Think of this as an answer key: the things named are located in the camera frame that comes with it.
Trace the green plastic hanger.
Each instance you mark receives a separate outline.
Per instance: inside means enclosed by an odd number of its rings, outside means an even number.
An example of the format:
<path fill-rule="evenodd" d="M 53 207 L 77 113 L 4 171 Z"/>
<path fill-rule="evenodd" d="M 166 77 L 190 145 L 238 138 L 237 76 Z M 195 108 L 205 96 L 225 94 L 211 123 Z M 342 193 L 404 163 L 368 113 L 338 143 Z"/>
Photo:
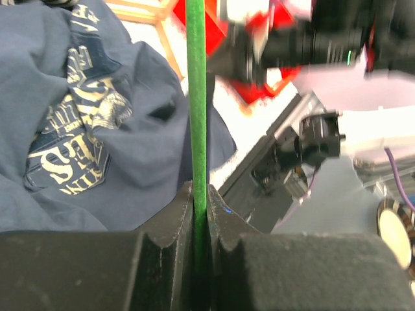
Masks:
<path fill-rule="evenodd" d="M 187 73 L 193 162 L 193 310 L 209 310 L 207 277 L 206 28 L 203 1 L 186 2 Z"/>

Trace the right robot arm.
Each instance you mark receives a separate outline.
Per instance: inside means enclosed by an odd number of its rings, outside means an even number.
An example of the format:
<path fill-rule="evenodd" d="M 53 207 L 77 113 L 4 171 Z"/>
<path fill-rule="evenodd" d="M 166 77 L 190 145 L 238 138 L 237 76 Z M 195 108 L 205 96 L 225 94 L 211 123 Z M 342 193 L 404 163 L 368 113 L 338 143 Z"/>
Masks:
<path fill-rule="evenodd" d="M 375 71 L 414 73 L 414 3 L 412 1 L 313 1 L 311 18 L 291 27 L 256 34 L 265 15 L 255 11 L 248 21 L 233 20 L 228 37 L 207 62 L 223 78 L 263 86 L 269 69 L 352 66 L 366 55 L 367 75 Z M 291 152 L 277 150 L 273 164 L 289 170 L 301 163 L 319 165 L 328 157 L 361 154 L 414 141 L 410 127 L 414 106 L 390 103 L 390 93 L 367 93 L 349 77 L 328 82 L 336 95 L 352 100 L 351 109 L 329 112 L 324 121 L 333 133 L 317 135 L 304 122 L 311 114 L 294 94 L 281 112 L 266 109 L 241 132 L 277 139 L 288 127 L 296 130 Z"/>

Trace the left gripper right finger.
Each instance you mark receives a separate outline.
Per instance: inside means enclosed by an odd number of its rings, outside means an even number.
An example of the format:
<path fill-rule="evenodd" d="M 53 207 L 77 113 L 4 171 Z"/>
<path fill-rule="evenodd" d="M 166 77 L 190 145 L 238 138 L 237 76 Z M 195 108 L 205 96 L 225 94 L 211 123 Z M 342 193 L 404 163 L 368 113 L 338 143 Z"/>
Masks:
<path fill-rule="evenodd" d="M 231 210 L 219 192 L 208 187 L 214 310 L 264 310 L 263 235 Z"/>

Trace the navy blue tank top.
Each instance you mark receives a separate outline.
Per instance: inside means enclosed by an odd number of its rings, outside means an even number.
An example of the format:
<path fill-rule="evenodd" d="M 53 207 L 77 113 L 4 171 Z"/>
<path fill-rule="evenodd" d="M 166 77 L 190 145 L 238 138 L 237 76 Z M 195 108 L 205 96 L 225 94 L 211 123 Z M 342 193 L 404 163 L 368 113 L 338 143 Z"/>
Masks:
<path fill-rule="evenodd" d="M 1 230 L 133 230 L 191 180 L 176 73 L 103 1 L 1 2 Z"/>

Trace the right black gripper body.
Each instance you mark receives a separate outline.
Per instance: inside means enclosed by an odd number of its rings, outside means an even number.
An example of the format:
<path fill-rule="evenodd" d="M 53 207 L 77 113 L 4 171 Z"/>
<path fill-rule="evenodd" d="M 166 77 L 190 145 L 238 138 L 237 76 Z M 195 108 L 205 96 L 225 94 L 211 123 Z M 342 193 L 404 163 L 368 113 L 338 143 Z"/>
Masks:
<path fill-rule="evenodd" d="M 269 29 L 259 3 L 221 1 L 228 36 L 208 58 L 211 73 L 244 84 L 264 84 L 267 69 L 353 65 L 362 51 L 366 72 L 414 74 L 413 1 L 312 1 L 310 20 Z"/>

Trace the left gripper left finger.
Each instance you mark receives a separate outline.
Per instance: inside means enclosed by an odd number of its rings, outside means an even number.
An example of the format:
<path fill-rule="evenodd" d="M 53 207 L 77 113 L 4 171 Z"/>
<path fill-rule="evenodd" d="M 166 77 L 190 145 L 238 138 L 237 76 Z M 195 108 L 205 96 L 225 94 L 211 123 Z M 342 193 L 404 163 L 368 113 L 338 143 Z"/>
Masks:
<path fill-rule="evenodd" d="M 139 227 L 136 310 L 189 310 L 193 261 L 193 183 Z"/>

